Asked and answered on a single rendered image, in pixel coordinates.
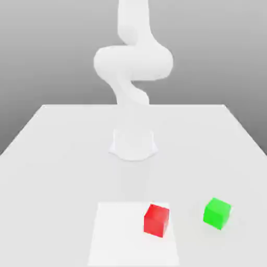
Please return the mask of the small red cube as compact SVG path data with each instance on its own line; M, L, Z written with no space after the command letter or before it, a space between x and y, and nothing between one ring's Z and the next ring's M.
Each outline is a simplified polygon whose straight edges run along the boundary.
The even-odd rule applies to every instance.
M143 218L143 231L163 238L169 225L169 209L150 204Z

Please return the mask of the small green cube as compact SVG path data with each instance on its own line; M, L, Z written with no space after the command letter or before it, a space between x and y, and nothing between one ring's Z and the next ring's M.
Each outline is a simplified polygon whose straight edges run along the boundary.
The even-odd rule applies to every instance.
M232 206L218 198L212 198L205 206L203 221L221 230L227 223Z

